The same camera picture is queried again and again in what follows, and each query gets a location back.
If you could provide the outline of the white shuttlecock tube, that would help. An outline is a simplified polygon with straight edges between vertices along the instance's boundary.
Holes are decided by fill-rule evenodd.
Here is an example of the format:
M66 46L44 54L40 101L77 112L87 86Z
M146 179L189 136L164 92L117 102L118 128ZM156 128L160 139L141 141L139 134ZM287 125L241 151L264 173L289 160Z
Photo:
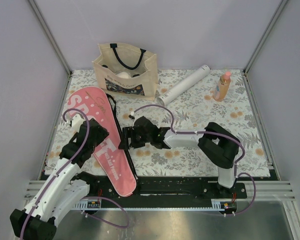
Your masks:
M156 101L159 105L166 107L169 105L172 101L174 101L177 97L179 97L181 94L183 94L185 91L189 90L191 87L193 87L195 84L197 84L199 81L204 79L210 74L210 67L207 65L203 65L200 68L198 68L196 71L194 71L192 74L178 82L176 85L174 85L172 88L170 88L167 92L160 95Z

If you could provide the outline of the pink racket cover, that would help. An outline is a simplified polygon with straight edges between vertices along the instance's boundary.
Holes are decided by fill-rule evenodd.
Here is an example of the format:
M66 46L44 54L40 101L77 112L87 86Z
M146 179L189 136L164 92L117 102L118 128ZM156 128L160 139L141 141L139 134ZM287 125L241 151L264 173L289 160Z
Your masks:
M83 87L70 95L67 108L81 110L88 119L95 119L107 129L109 136L95 148L93 157L98 161L119 196L132 195L137 187L137 180L125 151L118 149L121 137L106 93L99 87Z

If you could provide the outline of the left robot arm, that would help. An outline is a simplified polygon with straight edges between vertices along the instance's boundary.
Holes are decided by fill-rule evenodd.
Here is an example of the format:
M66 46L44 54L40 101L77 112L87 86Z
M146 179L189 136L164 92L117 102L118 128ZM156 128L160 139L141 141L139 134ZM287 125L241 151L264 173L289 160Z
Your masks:
M82 172L84 163L109 135L95 119L83 121L62 148L54 170L35 197L10 215L14 235L22 240L51 240L67 213L82 198L97 195L99 186L91 174Z

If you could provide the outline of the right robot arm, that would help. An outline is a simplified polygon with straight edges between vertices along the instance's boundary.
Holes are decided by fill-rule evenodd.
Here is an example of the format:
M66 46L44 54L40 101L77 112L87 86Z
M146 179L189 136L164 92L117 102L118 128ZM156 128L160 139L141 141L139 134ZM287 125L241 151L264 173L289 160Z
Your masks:
M218 168L218 194L229 198L236 191L236 162L239 153L245 152L238 138L215 122L209 122L203 131L173 130L172 127L157 127L142 116L133 126L122 129L118 146L121 150L137 149L146 143L157 149L200 149Z

